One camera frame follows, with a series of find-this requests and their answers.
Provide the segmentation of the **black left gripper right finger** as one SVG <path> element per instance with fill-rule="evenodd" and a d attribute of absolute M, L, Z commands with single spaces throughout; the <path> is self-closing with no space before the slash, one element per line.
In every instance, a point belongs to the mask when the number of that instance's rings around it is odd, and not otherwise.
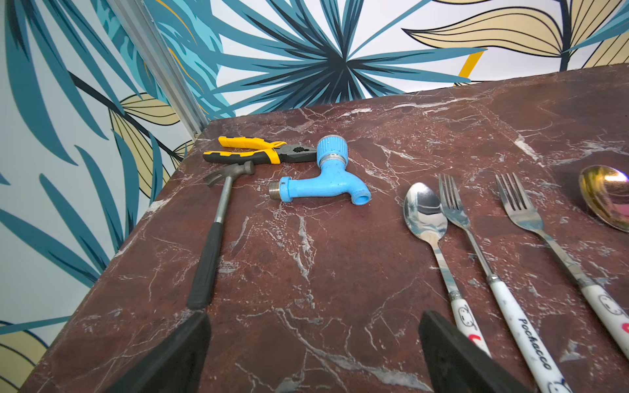
<path fill-rule="evenodd" d="M 435 392 L 529 391 L 436 311 L 423 312 L 419 337 Z"/>

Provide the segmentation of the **spoon with white handle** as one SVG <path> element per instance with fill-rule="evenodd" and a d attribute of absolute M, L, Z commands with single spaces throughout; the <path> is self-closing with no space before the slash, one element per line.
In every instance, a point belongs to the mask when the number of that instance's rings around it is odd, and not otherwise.
<path fill-rule="evenodd" d="M 491 357 L 478 322 L 468 302 L 463 298 L 439 247 L 439 241 L 445 236 L 448 225 L 439 198 L 426 184 L 414 183 L 406 193 L 403 209 L 408 229 L 432 248 L 450 299 L 456 327 L 470 342 Z"/>

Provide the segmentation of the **iridescent spoon with blue handle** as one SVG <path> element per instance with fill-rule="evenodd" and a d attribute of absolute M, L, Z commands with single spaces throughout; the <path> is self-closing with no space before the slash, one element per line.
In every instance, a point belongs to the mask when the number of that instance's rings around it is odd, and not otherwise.
<path fill-rule="evenodd" d="M 606 224 L 628 232 L 628 177 L 607 165 L 591 165 L 579 175 L 587 206 Z"/>

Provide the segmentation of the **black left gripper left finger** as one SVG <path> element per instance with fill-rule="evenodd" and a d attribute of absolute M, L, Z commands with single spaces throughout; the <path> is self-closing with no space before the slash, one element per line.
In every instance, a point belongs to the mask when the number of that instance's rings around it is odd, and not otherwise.
<path fill-rule="evenodd" d="M 108 387 L 108 392 L 197 392 L 211 324 L 197 312 Z"/>

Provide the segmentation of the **fork with white Pochacco handle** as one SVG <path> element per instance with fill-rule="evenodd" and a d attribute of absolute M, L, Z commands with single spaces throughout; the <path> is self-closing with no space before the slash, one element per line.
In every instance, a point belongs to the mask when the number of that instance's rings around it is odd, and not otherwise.
<path fill-rule="evenodd" d="M 486 261 L 483 251 L 472 233 L 470 220 L 465 212 L 455 180 L 449 175 L 440 175 L 439 190 L 445 216 L 467 234 L 468 240 L 486 274 L 486 281 L 491 288 L 496 303 L 540 391 L 570 392 L 572 389 L 569 387 L 563 373 L 560 372 L 541 337 L 532 326 L 530 319 L 505 282 L 495 274 L 491 265 Z"/>

